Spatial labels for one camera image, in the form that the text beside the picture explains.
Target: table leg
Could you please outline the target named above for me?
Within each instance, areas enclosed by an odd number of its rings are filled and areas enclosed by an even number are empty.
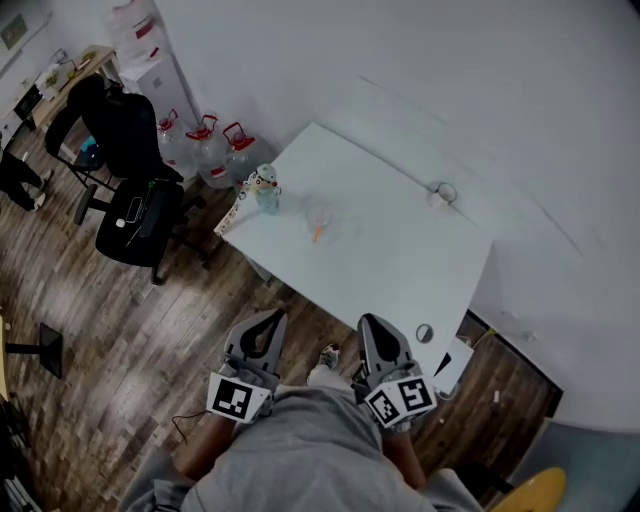
[[[249,258],[249,256],[247,256],[246,254],[244,255],[244,257],[247,259],[247,262],[249,263],[249,265],[251,265],[253,267],[253,270],[256,271],[256,274],[258,274],[260,279],[262,279],[263,281],[269,281],[269,279],[271,279],[271,272],[269,272],[264,267],[261,267],[260,265],[258,265],[255,261],[253,261],[251,258]]]

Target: black cable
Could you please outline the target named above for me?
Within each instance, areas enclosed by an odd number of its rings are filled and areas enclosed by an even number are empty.
[[[178,429],[178,432],[180,432],[180,435],[182,436],[182,439],[184,440],[184,444],[189,444],[189,442],[187,441],[187,438],[185,437],[185,435],[182,433],[182,430],[180,430],[180,427],[178,426],[178,424],[176,423],[176,419],[180,418],[183,420],[187,420],[189,418],[197,418],[198,416],[202,416],[203,414],[208,413],[209,411],[205,410],[205,411],[200,411],[197,412],[195,414],[190,414],[188,416],[174,416],[173,418],[171,418],[171,421],[173,422],[173,425]]]

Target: water bottle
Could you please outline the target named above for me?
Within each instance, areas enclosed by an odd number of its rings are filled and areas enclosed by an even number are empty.
[[[271,164],[259,166],[247,180],[247,185],[255,196],[260,211],[273,215],[280,206],[282,190],[276,181],[276,170]]]

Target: large water jug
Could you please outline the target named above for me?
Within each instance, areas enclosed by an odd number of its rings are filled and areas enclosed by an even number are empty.
[[[202,116],[195,131],[187,133],[188,146],[204,182],[213,188],[230,188],[233,181],[224,165],[226,142],[215,133],[217,121],[216,116]]]
[[[229,142],[225,165],[233,180],[242,185],[259,165],[270,164],[274,153],[257,135],[247,135],[240,123],[227,126],[222,134]]]
[[[158,147],[162,161],[185,180],[196,175],[197,168],[187,147],[185,129],[178,120],[178,113],[173,109],[158,123]]]

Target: black pants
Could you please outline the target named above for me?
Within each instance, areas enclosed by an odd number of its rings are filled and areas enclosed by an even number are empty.
[[[31,167],[5,151],[0,162],[0,190],[6,192],[18,206],[31,211],[35,208],[35,204],[22,187],[23,183],[40,187],[42,180],[31,170]]]

